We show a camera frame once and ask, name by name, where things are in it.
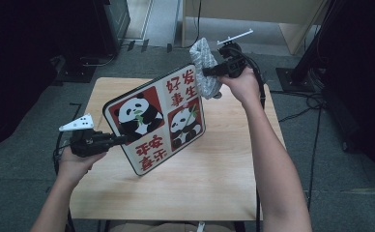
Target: person's left hand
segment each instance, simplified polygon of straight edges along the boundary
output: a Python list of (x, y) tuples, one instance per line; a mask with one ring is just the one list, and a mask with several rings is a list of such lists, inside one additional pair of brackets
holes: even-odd
[(82, 158), (73, 154), (71, 147), (66, 147), (60, 160), (58, 178), (68, 182), (70, 186), (75, 188), (88, 170), (92, 169), (92, 165), (105, 155), (106, 153), (101, 153)]

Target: panda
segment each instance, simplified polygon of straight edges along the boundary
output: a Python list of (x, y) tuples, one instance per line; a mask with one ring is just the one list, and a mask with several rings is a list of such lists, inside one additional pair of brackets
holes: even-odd
[(190, 142), (202, 129), (197, 122), (194, 106), (184, 108), (172, 117), (170, 124), (172, 147), (178, 149), (183, 144)]
[(128, 136), (128, 143), (154, 131), (163, 121), (163, 115), (144, 99), (143, 93), (127, 100), (114, 114), (118, 116), (119, 133)]

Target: panda sign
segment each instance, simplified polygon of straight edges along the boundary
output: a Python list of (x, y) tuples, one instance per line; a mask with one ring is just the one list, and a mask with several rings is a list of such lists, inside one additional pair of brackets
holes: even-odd
[(189, 64), (103, 107), (112, 131), (128, 137), (122, 149), (137, 175), (146, 174), (205, 132), (195, 77), (195, 67)]

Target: plastic wrap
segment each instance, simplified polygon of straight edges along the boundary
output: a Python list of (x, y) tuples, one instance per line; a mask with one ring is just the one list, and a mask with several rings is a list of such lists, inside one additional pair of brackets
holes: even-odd
[(220, 81), (217, 80), (216, 76), (204, 76), (202, 72), (203, 68), (217, 65), (217, 61), (213, 56), (206, 39), (202, 38), (197, 41), (190, 48), (189, 52), (190, 58), (196, 68), (196, 85), (199, 95), (207, 100), (213, 97), (220, 97)]

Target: red chinese character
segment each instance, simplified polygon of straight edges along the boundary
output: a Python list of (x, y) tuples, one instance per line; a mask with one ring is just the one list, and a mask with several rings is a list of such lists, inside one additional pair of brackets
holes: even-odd
[(190, 84), (191, 82), (194, 81), (193, 70), (188, 70), (187, 72), (185, 72), (184, 74), (182, 74), (182, 77), (185, 80), (185, 84)]
[(179, 90), (179, 85), (181, 82), (179, 81), (179, 76), (175, 76), (167, 81), (166, 87), (169, 91), (169, 94), (172, 93), (173, 90)]
[(152, 164), (154, 163), (149, 157), (143, 157), (140, 162), (142, 163), (142, 170), (144, 171), (152, 167)]
[(172, 96), (172, 106), (179, 106), (179, 103), (183, 100), (184, 98), (182, 98), (181, 93), (175, 93), (175, 95)]
[(151, 148), (158, 148), (160, 145), (162, 145), (163, 143), (161, 143), (162, 141), (162, 138), (161, 137), (158, 137), (157, 135), (154, 135), (154, 139), (152, 139), (150, 142), (149, 142), (149, 146)]
[(167, 155), (166, 151), (163, 149), (160, 149), (154, 152), (154, 158), (157, 159), (157, 161), (162, 160), (163, 157), (166, 157), (166, 155)]
[(142, 156), (142, 155), (147, 155), (149, 149), (151, 149), (151, 148), (148, 146), (147, 143), (143, 143), (143, 144), (137, 146), (136, 149), (137, 149), (136, 150), (137, 155)]
[(196, 95), (196, 92), (194, 91), (194, 87), (193, 86), (187, 87), (186, 94), (190, 96), (188, 100), (193, 98)]

